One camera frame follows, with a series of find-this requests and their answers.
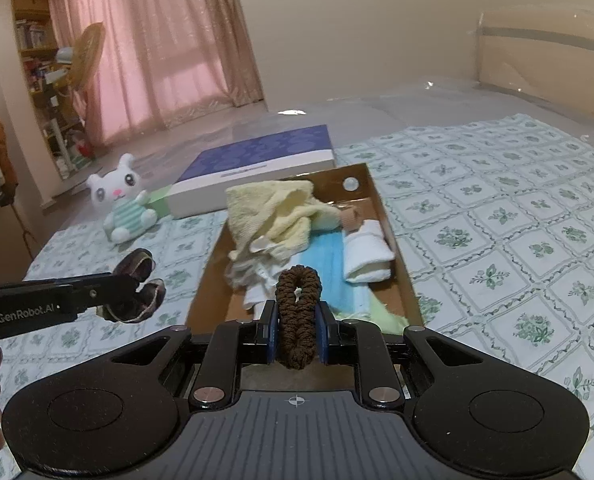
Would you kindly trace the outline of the brown knitted scrunchie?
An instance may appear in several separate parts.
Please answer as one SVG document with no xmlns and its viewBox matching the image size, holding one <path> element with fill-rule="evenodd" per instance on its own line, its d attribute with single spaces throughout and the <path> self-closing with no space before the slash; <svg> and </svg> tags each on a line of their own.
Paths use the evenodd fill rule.
<svg viewBox="0 0 594 480">
<path fill-rule="evenodd" d="M 303 370 L 316 356 L 315 307 L 322 290 L 320 278 L 310 266 L 297 264 L 278 278 L 276 356 L 288 370 Z"/>
</svg>

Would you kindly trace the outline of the light green cloth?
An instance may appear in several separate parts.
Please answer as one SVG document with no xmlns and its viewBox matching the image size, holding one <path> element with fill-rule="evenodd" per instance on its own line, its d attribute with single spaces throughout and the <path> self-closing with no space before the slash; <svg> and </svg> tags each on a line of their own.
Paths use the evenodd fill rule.
<svg viewBox="0 0 594 480">
<path fill-rule="evenodd" d="M 383 334 L 401 336 L 408 327 L 405 316 L 391 313 L 372 292 L 370 292 L 370 322 L 376 324 Z"/>
</svg>

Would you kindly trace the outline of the brown cardboard tray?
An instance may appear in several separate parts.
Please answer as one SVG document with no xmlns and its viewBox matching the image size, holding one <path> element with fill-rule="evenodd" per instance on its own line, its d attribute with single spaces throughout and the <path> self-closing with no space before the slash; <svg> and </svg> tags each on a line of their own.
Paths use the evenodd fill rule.
<svg viewBox="0 0 594 480">
<path fill-rule="evenodd" d="M 318 272 L 335 318 L 386 334 L 423 321 L 366 165 L 234 185 L 225 196 L 225 226 L 186 318 L 194 332 L 260 318 L 280 274 L 296 264 Z"/>
</svg>

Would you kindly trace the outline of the white cloth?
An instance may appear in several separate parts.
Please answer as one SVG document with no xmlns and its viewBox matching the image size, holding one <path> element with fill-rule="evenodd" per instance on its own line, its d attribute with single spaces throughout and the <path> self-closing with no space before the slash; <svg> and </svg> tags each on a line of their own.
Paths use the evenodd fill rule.
<svg viewBox="0 0 594 480">
<path fill-rule="evenodd" d="M 289 259 L 277 260 L 268 254 L 249 255 L 239 261 L 231 261 L 225 277 L 234 290 L 242 290 L 242 308 L 255 320 L 261 318 L 265 304 L 275 299 L 275 289 L 280 274 L 300 260 L 298 254 Z"/>
</svg>

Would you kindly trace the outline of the white rolled towel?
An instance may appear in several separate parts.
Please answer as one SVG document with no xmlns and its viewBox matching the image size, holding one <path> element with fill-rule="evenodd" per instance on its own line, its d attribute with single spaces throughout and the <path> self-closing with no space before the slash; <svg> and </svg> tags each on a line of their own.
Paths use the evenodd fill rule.
<svg viewBox="0 0 594 480">
<path fill-rule="evenodd" d="M 364 220 L 354 232 L 344 234 L 344 279 L 351 284 L 370 284 L 391 278 L 396 255 L 388 246 L 378 220 Z"/>
</svg>

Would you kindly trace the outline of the blue face mask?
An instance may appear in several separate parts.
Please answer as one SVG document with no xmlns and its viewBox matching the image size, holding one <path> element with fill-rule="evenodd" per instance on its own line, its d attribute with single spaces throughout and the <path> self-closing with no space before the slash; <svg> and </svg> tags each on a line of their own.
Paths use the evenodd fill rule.
<svg viewBox="0 0 594 480">
<path fill-rule="evenodd" d="M 368 318 L 370 296 L 367 285 L 355 285 L 344 279 L 344 236 L 341 230 L 315 232 L 309 246 L 289 260 L 316 271 L 322 285 L 321 300 L 336 318 Z"/>
</svg>

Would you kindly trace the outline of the white bunny plush toy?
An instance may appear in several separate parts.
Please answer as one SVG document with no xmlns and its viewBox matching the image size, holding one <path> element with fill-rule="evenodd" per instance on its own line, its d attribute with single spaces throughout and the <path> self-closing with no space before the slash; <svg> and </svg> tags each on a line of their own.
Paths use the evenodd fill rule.
<svg viewBox="0 0 594 480">
<path fill-rule="evenodd" d="M 86 180 L 106 237 L 114 245 L 135 240 L 158 221 L 158 214 L 148 207 L 149 194 L 133 168 L 134 160 L 132 154 L 123 154 L 115 170 L 104 176 L 91 174 Z"/>
</svg>

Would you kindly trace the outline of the green cardboard box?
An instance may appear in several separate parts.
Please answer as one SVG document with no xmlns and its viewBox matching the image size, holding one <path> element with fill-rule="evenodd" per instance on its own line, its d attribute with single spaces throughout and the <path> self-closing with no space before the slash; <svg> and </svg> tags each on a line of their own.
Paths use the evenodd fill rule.
<svg viewBox="0 0 594 480">
<path fill-rule="evenodd" d="M 167 185 L 163 188 L 157 188 L 148 194 L 146 207 L 155 211 L 159 219 L 167 217 L 170 214 L 170 208 L 167 202 L 170 188 L 170 185 Z"/>
</svg>

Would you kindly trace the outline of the yellow towel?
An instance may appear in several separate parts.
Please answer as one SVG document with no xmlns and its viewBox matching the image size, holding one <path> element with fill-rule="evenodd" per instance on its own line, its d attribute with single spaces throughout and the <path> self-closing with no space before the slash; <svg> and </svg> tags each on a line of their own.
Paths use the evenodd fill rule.
<svg viewBox="0 0 594 480">
<path fill-rule="evenodd" d="M 315 198 L 309 180 L 235 185 L 225 195 L 227 225 L 235 244 L 230 252 L 233 262 L 254 252 L 287 260 L 308 248 L 313 231 L 340 227 L 340 210 Z"/>
</svg>

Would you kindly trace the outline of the green patterned bed sheet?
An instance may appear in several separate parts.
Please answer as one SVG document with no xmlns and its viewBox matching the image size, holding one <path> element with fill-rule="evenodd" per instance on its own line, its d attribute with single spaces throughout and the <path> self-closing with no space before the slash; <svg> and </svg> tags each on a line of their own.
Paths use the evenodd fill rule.
<svg viewBox="0 0 594 480">
<path fill-rule="evenodd" d="M 594 148 L 523 114 L 411 127 L 335 148 L 365 162 L 411 275 L 426 324 L 558 382 L 590 416 L 576 471 L 594 479 Z M 166 302 L 144 325 L 95 314 L 0 342 L 0 407 L 30 382 L 185 318 L 225 211 L 163 218 L 137 243 L 155 257 Z M 56 232 L 27 280 L 109 271 L 93 220 Z"/>
</svg>

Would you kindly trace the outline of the blue and white flat box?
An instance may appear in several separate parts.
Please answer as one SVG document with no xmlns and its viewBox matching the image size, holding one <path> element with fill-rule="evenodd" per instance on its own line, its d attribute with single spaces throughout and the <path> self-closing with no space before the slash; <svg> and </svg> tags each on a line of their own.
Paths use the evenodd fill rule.
<svg viewBox="0 0 594 480">
<path fill-rule="evenodd" d="M 224 209 L 234 185 L 280 180 L 335 167 L 324 125 L 259 136 L 201 152 L 169 188 L 166 201 L 175 218 Z"/>
</svg>

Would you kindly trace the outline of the wooden bookshelf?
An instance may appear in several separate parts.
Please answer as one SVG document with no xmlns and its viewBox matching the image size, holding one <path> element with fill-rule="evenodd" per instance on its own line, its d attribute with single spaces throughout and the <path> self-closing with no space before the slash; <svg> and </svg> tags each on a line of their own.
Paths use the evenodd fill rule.
<svg viewBox="0 0 594 480">
<path fill-rule="evenodd" d="M 18 53 L 44 144 L 62 180 L 90 166 L 94 153 L 73 107 L 67 55 L 59 51 L 48 0 L 12 0 Z"/>
</svg>

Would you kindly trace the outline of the standing fan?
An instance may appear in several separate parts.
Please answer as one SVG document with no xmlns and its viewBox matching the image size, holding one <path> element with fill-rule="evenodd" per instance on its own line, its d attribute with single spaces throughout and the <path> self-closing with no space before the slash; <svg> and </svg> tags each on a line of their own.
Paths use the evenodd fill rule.
<svg viewBox="0 0 594 480">
<path fill-rule="evenodd" d="M 74 98 L 82 96 L 96 74 L 106 36 L 101 22 L 88 25 L 72 47 L 56 52 L 57 70 L 44 76 L 46 104 L 46 142 L 57 148 L 55 164 L 62 177 L 70 177 L 88 166 L 95 158 L 85 132 L 85 120 L 79 112 L 68 117 L 64 106 L 74 108 Z"/>
</svg>

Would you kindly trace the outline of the pink curtain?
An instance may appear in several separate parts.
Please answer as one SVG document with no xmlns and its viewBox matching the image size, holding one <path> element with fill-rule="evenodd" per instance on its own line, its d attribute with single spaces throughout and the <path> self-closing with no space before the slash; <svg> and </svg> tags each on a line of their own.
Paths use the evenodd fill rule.
<svg viewBox="0 0 594 480">
<path fill-rule="evenodd" d="M 74 102 L 96 146 L 263 98 L 239 0 L 48 0 L 57 42 L 106 30 Z"/>
</svg>

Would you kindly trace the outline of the wooden headboard in plastic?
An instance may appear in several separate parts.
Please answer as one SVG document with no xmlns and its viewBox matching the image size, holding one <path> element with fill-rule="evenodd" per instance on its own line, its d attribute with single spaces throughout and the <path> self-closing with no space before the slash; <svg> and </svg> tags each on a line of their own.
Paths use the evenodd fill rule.
<svg viewBox="0 0 594 480">
<path fill-rule="evenodd" d="M 506 6 L 480 15 L 480 84 L 594 116 L 594 10 Z"/>
</svg>

